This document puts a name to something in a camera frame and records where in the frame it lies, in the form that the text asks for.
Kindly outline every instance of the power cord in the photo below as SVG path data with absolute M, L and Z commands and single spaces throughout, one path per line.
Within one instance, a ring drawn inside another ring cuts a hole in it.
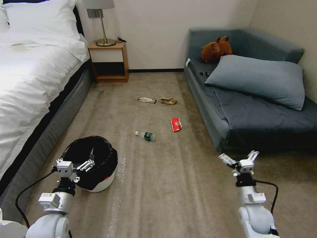
M 273 210 L 274 210 L 274 206 L 275 206 L 275 203 L 276 203 L 276 200 L 277 200 L 277 195 L 278 195 L 278 186 L 276 184 L 273 184 L 273 183 L 270 183 L 270 182 L 265 182 L 265 181 L 260 181 L 260 180 L 255 180 L 255 182 L 258 182 L 258 183 L 264 183 L 264 184 L 268 184 L 268 185 L 272 185 L 276 188 L 276 191 L 275 191 L 275 196 L 274 196 L 274 199 L 273 199 L 273 203 L 272 203 L 272 206 L 271 206 L 271 213 L 273 215 Z
M 24 212 L 23 212 L 22 209 L 20 208 L 19 198 L 21 197 L 21 195 L 22 195 L 26 190 L 28 190 L 28 189 L 30 189 L 31 187 L 33 187 L 34 185 L 38 184 L 38 183 L 41 182 L 42 180 L 46 179 L 48 176 L 50 176 L 51 174 L 53 174 L 53 173 L 56 172 L 56 171 L 57 171 L 57 168 L 54 166 L 54 167 L 52 168 L 51 172 L 50 172 L 48 175 L 44 176 L 43 178 L 37 180 L 35 183 L 33 183 L 33 184 L 31 184 L 30 186 L 28 186 L 26 189 L 24 189 L 22 192 L 20 192 L 20 194 L 17 196 L 17 198 L 16 198 L 16 208 L 17 208 L 17 210 L 20 212 L 21 216 L 23 217 L 23 219 L 24 219 L 24 221 L 25 221 L 25 223 L 26 223 L 27 228 L 30 228 L 30 223 L 29 223 L 29 221 L 28 221 L 26 215 L 24 214 Z
M 118 36 L 118 41 L 116 41 L 118 43 L 122 43 L 122 42 L 126 42 L 126 40 L 123 40 L 120 36 Z

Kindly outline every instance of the white bed sheet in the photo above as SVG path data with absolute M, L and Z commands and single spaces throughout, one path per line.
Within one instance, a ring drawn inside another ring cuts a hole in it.
M 35 41 L 32 47 L 15 52 L 10 47 L 17 43 L 13 39 L 0 35 L 0 178 L 49 112 L 50 103 L 89 58 L 83 49 L 76 53 L 63 47 L 65 41 Z

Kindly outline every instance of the lamp shade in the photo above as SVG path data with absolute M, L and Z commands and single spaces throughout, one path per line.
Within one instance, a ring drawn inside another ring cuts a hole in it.
M 86 9 L 109 9 L 114 8 L 113 0 L 83 0 L 83 6 Z

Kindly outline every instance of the beige carpet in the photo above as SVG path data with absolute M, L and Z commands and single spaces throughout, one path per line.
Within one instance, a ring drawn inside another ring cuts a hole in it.
M 174 106 L 137 102 L 174 97 Z M 170 118 L 183 128 L 172 133 Z M 153 132 L 155 142 L 134 135 Z M 244 237 L 238 220 L 235 179 L 218 159 L 183 73 L 135 73 L 127 84 L 92 85 L 76 118 L 59 140 L 40 176 L 69 143 L 99 135 L 118 151 L 113 184 L 100 193 L 76 189 L 70 219 L 74 238 Z M 285 152 L 259 156 L 255 178 L 280 187 L 274 210 L 280 236 L 317 234 L 316 155 Z M 52 175 L 33 190 L 27 216 L 42 215 L 37 200 L 57 185 Z M 270 208 L 274 188 L 259 185 Z

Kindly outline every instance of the wooden nightstand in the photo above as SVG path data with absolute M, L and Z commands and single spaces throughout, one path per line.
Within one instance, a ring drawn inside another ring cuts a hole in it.
M 101 47 L 95 42 L 88 46 L 97 83 L 126 83 L 129 80 L 125 43 Z

